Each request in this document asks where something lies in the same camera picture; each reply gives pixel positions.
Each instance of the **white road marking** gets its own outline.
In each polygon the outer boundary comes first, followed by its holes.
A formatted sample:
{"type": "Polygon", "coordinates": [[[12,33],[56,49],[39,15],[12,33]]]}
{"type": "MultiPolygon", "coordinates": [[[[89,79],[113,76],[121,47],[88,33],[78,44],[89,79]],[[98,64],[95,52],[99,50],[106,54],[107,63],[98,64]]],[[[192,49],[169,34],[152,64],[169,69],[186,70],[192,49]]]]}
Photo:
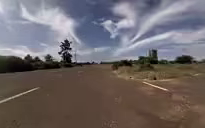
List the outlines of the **white road marking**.
{"type": "Polygon", "coordinates": [[[143,83],[146,84],[146,85],[152,86],[152,87],[154,87],[154,88],[161,89],[161,90],[166,91],[166,92],[169,91],[169,90],[166,89],[166,88],[162,88],[162,87],[159,87],[159,86],[156,86],[156,85],[153,85],[153,84],[147,83],[147,82],[143,82],[143,83]]]}
{"type": "Polygon", "coordinates": [[[17,95],[15,95],[15,96],[6,98],[6,99],[4,99],[4,100],[1,100],[1,101],[0,101],[0,104],[5,103],[5,102],[8,102],[8,101],[13,100],[13,99],[16,99],[16,98],[18,98],[18,97],[20,97],[20,96],[26,95],[26,94],[28,94],[28,93],[30,93],[30,92],[33,92],[33,91],[36,91],[36,90],[38,90],[38,89],[40,89],[40,87],[37,87],[37,88],[31,89],[31,90],[28,90],[28,91],[26,91],[26,92],[22,92],[22,93],[20,93],[20,94],[17,94],[17,95]]]}

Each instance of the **dry grass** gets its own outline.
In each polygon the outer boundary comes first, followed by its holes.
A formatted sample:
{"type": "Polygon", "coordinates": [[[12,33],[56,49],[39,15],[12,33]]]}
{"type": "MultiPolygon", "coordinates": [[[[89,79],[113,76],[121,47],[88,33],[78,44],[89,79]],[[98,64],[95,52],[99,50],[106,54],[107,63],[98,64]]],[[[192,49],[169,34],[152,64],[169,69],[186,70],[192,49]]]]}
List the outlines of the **dry grass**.
{"type": "Polygon", "coordinates": [[[132,77],[135,79],[163,80],[186,76],[205,74],[205,64],[191,65],[153,65],[154,70],[140,70],[139,65],[133,67],[120,67],[117,71],[119,76],[132,77]]]}

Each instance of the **road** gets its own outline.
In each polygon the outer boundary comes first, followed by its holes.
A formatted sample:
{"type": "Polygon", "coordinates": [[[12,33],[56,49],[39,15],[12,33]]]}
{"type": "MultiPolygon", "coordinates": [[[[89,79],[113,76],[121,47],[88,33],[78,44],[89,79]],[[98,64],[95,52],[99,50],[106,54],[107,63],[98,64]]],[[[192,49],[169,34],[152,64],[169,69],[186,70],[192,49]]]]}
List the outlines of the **road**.
{"type": "Polygon", "coordinates": [[[0,128],[205,127],[181,91],[166,87],[117,78],[104,66],[1,74],[0,128]]]}

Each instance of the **shrub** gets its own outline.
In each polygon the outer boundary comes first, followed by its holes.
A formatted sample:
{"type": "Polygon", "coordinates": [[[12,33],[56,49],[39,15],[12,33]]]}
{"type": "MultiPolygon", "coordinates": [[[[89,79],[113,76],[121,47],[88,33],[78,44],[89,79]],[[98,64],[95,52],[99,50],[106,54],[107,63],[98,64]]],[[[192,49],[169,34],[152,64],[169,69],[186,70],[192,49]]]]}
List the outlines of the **shrub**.
{"type": "Polygon", "coordinates": [[[169,62],[168,62],[168,60],[160,60],[159,61],[159,64],[168,64],[169,62]]]}
{"type": "Polygon", "coordinates": [[[60,68],[60,63],[59,62],[45,62],[44,63],[44,69],[56,69],[60,68]]]}
{"type": "Polygon", "coordinates": [[[114,63],[112,64],[111,68],[112,70],[118,70],[119,64],[118,63],[114,63]]]}
{"type": "Polygon", "coordinates": [[[178,56],[175,61],[179,64],[191,64],[193,62],[194,58],[189,55],[182,55],[178,56]]]}
{"type": "Polygon", "coordinates": [[[121,60],[119,62],[119,66],[129,66],[129,67],[131,67],[132,63],[130,61],[128,61],[128,60],[121,60]]]}
{"type": "Polygon", "coordinates": [[[15,56],[0,56],[0,73],[31,71],[33,66],[15,56]]]}
{"type": "Polygon", "coordinates": [[[139,71],[150,71],[154,70],[154,67],[151,64],[141,64],[139,66],[139,71]]]}

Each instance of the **blue sky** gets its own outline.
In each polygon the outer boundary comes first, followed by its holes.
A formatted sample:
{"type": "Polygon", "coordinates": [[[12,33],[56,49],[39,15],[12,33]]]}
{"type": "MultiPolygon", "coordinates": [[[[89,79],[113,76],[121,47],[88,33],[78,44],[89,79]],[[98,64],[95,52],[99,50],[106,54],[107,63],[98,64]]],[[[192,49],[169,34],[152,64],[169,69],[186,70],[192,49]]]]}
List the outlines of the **blue sky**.
{"type": "Polygon", "coordinates": [[[0,55],[52,54],[73,41],[79,61],[205,58],[205,0],[0,0],[0,55]]]}

